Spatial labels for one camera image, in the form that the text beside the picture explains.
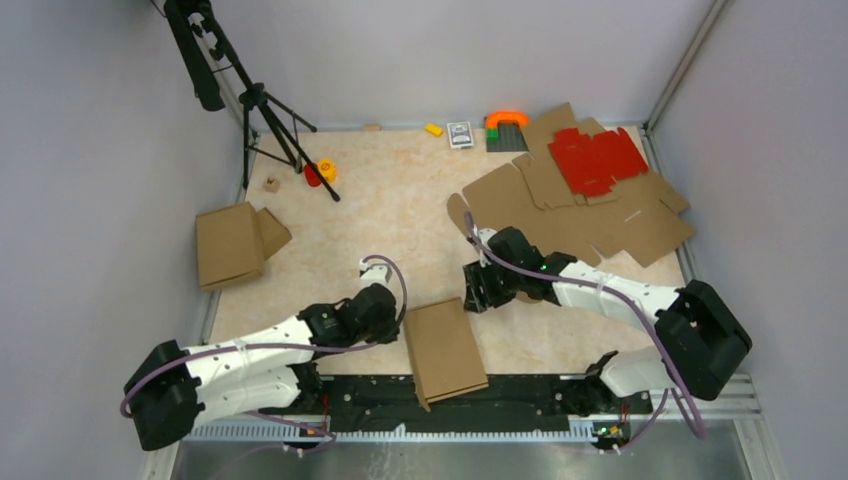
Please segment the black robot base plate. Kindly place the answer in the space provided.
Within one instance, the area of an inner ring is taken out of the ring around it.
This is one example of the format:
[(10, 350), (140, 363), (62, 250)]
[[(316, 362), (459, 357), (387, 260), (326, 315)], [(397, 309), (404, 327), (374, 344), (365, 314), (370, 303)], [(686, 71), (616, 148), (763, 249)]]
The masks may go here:
[(600, 416), (589, 435), (626, 438), (633, 415), (650, 415), (647, 392), (620, 398), (595, 375), (491, 375), (486, 387), (423, 407), (409, 376), (325, 377), (311, 400), (266, 407), (261, 414), (310, 422), (336, 434), (566, 433)]

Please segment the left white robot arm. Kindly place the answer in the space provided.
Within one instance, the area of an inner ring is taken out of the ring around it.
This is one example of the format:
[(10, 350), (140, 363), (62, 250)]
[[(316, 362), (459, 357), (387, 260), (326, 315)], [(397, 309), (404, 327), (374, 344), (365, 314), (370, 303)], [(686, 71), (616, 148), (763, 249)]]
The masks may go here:
[(217, 344), (155, 346), (124, 386), (120, 413), (146, 452), (170, 446), (194, 428), (263, 408), (308, 413), (319, 404), (315, 362), (391, 343), (397, 300), (372, 284), (354, 297), (305, 307), (264, 330)]

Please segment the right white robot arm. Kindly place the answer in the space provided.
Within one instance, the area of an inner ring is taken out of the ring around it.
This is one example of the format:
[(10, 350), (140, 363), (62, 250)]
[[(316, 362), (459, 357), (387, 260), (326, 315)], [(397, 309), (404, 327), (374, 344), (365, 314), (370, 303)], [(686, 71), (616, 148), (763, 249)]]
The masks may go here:
[(483, 313), (518, 295), (558, 307), (593, 311), (649, 335), (651, 346), (612, 352), (590, 367), (589, 404), (612, 412), (627, 396), (675, 388), (714, 400), (750, 353), (753, 342), (708, 283), (658, 286), (606, 273), (576, 257), (544, 256), (514, 227), (474, 227), (478, 260), (464, 266), (464, 307)]

